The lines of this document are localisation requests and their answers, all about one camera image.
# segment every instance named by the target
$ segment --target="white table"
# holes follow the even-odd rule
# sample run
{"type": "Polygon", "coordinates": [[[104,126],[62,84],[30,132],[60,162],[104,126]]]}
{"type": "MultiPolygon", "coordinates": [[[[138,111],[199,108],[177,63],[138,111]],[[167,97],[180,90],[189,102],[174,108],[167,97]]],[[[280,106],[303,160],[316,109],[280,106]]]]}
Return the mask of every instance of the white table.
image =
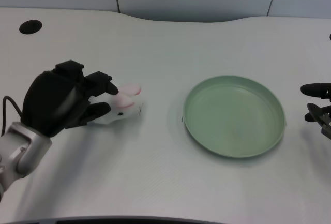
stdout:
{"type": "MultiPolygon", "coordinates": [[[[0,93],[22,106],[34,78],[72,59],[84,73],[139,82],[138,122],[63,130],[37,170],[0,203],[0,222],[76,216],[162,216],[223,223],[329,223],[331,140],[306,123],[300,86],[331,82],[331,20],[255,17],[223,23],[140,20],[102,11],[0,9],[0,93]],[[19,26],[40,20],[32,35],[19,26]],[[271,89],[287,117],[264,156],[230,160],[197,145],[182,105],[224,74],[271,89]]],[[[18,116],[8,104],[8,123],[18,116]]]]}

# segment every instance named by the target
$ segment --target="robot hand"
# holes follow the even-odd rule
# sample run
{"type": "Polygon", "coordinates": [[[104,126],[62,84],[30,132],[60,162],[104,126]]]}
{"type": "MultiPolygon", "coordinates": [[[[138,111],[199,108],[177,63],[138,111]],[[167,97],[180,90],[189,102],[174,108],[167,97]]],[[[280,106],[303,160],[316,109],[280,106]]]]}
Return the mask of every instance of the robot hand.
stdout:
{"type": "Polygon", "coordinates": [[[23,102],[23,111],[10,97],[3,101],[3,133],[0,138],[0,199],[17,179],[29,175],[51,146],[50,137],[64,128],[86,125],[110,112],[107,102],[90,104],[90,97],[117,95],[111,76],[96,72],[83,75],[84,66],[67,61],[39,75],[23,102]],[[21,122],[13,123],[6,134],[6,100],[18,111],[21,122]]]}
{"type": "Polygon", "coordinates": [[[108,103],[90,104],[91,96],[116,95],[111,76],[96,72],[84,77],[83,65],[67,61],[39,75],[29,88],[23,103],[21,122],[47,137],[62,129],[86,125],[107,114],[108,103]]]}
{"type": "MultiPolygon", "coordinates": [[[[301,87],[301,92],[307,96],[319,97],[321,99],[330,99],[331,101],[331,84],[330,83],[312,83],[301,87]]],[[[331,106],[323,108],[313,103],[307,104],[309,113],[305,115],[308,122],[317,122],[321,127],[321,133],[331,139],[331,106]]]]}

